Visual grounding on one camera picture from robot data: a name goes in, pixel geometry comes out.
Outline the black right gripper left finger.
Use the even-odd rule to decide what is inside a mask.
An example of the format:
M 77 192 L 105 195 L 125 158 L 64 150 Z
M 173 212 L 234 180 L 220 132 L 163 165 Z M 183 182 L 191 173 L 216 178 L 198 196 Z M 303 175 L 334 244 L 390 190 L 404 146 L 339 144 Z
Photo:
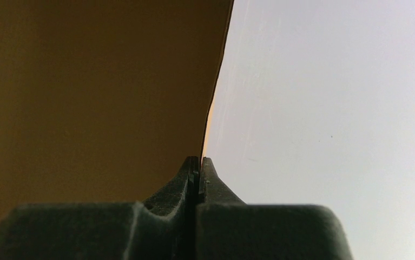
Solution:
M 25 204 L 0 222 L 0 259 L 194 259 L 199 160 L 144 201 Z

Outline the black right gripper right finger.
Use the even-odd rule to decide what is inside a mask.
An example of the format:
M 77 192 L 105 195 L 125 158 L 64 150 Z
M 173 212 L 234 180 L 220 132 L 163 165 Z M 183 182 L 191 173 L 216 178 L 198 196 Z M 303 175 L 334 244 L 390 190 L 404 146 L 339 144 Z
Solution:
M 200 177 L 197 259 L 353 258 L 342 224 L 329 208 L 246 204 L 219 178 L 210 158 L 204 158 Z

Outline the brown cardboard box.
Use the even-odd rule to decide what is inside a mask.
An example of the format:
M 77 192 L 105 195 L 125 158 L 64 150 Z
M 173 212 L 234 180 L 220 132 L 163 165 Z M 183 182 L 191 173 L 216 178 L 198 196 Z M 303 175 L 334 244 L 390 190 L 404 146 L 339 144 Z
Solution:
M 232 1 L 0 1 L 0 221 L 149 197 L 201 154 Z

